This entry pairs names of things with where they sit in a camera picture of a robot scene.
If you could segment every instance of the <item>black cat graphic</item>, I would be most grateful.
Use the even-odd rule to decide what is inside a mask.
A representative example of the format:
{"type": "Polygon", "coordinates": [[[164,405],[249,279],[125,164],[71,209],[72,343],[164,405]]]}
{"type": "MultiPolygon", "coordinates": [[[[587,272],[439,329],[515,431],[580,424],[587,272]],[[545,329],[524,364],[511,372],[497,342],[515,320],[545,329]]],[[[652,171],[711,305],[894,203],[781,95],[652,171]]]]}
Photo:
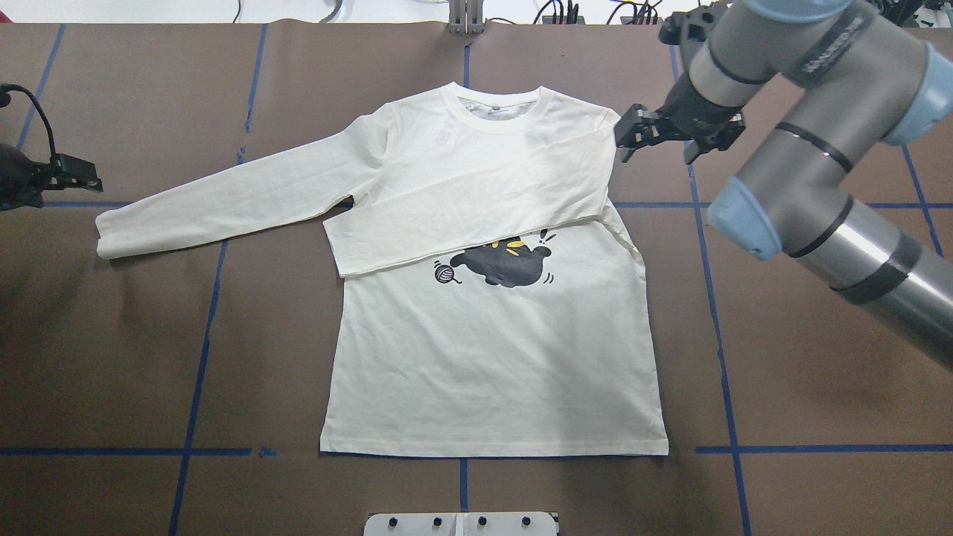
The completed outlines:
{"type": "Polygon", "coordinates": [[[542,260],[552,253],[546,246],[531,250],[519,237],[512,237],[467,248],[451,258],[450,265],[456,268],[465,264],[472,272],[484,276],[488,284],[513,288],[539,281],[542,260]]]}

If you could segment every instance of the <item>neckline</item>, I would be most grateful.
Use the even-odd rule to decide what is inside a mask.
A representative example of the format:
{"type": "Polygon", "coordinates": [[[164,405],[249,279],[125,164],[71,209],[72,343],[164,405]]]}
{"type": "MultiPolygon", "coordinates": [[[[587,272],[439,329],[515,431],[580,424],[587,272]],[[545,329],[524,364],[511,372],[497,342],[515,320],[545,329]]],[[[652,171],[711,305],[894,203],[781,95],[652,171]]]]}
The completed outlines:
{"type": "Polygon", "coordinates": [[[467,125],[486,133],[505,134],[525,129],[536,122],[549,108],[552,92],[542,86],[526,93],[484,93],[459,86],[451,82],[442,88],[443,100],[450,112],[467,125]],[[536,101],[528,112],[512,119],[495,121],[483,119],[470,113],[460,102],[460,98],[475,100],[488,106],[514,106],[536,101]]]}

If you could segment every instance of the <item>cartoon print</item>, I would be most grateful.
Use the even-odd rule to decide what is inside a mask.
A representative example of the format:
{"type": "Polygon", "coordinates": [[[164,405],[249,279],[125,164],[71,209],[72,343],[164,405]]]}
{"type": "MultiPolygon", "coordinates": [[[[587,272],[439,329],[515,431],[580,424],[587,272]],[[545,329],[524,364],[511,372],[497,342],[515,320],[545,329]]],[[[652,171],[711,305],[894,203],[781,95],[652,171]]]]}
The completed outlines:
{"type": "Polygon", "coordinates": [[[453,281],[456,284],[462,284],[463,281],[457,281],[454,274],[454,268],[446,264],[440,264],[439,260],[434,261],[434,278],[438,283],[449,283],[453,281]]]}
{"type": "MultiPolygon", "coordinates": [[[[546,230],[539,233],[539,243],[545,243],[556,235],[546,236],[546,230]]],[[[542,276],[543,259],[552,255],[546,246],[530,249],[520,237],[510,237],[482,246],[463,250],[463,253],[450,259],[450,264],[436,261],[434,278],[440,283],[456,280],[454,268],[465,265],[471,272],[484,277],[487,284],[501,285],[506,288],[527,286],[539,281],[542,276]]],[[[553,282],[554,276],[547,274],[544,283],[553,282]]]]}

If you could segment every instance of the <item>blue joint cap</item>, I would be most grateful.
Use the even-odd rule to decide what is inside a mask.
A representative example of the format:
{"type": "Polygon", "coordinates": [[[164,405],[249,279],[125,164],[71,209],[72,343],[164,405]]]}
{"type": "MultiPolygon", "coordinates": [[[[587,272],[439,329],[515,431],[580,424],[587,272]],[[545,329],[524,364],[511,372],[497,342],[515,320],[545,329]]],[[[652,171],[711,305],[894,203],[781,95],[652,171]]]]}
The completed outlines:
{"type": "Polygon", "coordinates": [[[828,19],[849,6],[851,0],[744,0],[758,15],[785,24],[808,24],[828,19]]]}
{"type": "Polygon", "coordinates": [[[708,207],[708,223],[760,260],[781,252],[781,238],[768,214],[736,176],[708,207]]]}
{"type": "Polygon", "coordinates": [[[897,127],[883,138],[890,145],[903,145],[924,135],[953,110],[953,62],[926,43],[926,71],[913,104],[897,127]]]}

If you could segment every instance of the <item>wire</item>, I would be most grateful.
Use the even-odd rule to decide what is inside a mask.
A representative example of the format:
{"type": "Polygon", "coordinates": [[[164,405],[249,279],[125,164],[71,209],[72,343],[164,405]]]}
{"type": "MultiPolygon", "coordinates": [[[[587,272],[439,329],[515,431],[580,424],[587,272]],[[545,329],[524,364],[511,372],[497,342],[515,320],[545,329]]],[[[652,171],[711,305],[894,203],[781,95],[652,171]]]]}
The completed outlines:
{"type": "Polygon", "coordinates": [[[341,11],[341,5],[344,4],[344,0],[335,0],[335,9],[331,11],[331,14],[324,17],[323,19],[317,21],[317,24],[326,24],[331,22],[331,19],[337,17],[337,13],[341,11]]]}
{"type": "Polygon", "coordinates": [[[543,4],[542,8],[539,8],[539,12],[537,13],[536,18],[533,19],[533,24],[536,24],[537,22],[539,22],[539,17],[542,16],[542,13],[546,11],[546,8],[548,8],[550,4],[553,5],[553,24],[557,23],[558,14],[556,12],[556,4],[559,4],[559,9],[562,10],[562,0],[549,0],[548,2],[543,4]]]}
{"type": "Polygon", "coordinates": [[[50,121],[47,119],[47,115],[43,113],[43,107],[40,106],[39,101],[36,100],[36,97],[33,96],[33,93],[30,93],[30,90],[17,84],[0,84],[0,92],[25,93],[30,98],[30,102],[33,103],[33,107],[36,109],[36,112],[40,114],[40,119],[43,119],[43,125],[47,128],[47,139],[50,141],[50,160],[52,160],[53,157],[56,156],[56,144],[53,142],[53,128],[50,126],[50,121]]]}
{"type": "Polygon", "coordinates": [[[616,6],[616,8],[612,10],[612,14],[609,15],[609,20],[605,21],[605,24],[606,25],[612,24],[612,17],[616,16],[616,13],[618,13],[618,11],[622,9],[622,6],[625,6],[625,5],[632,6],[632,20],[626,24],[633,24],[633,25],[634,24],[653,24],[652,22],[649,22],[649,21],[652,20],[653,18],[652,11],[654,11],[656,22],[658,22],[659,11],[656,10],[656,6],[658,4],[661,4],[661,0],[658,0],[658,2],[655,3],[655,5],[650,5],[648,2],[645,2],[644,4],[639,4],[637,2],[630,2],[628,0],[618,2],[618,5],[616,6]]]}
{"type": "Polygon", "coordinates": [[[632,6],[632,16],[633,18],[635,18],[636,10],[638,9],[638,7],[636,6],[636,3],[635,2],[619,2],[616,8],[612,10],[612,13],[609,14],[609,20],[605,21],[606,26],[612,24],[612,17],[616,16],[616,13],[618,13],[618,11],[622,9],[622,6],[625,6],[626,4],[632,6]]]}

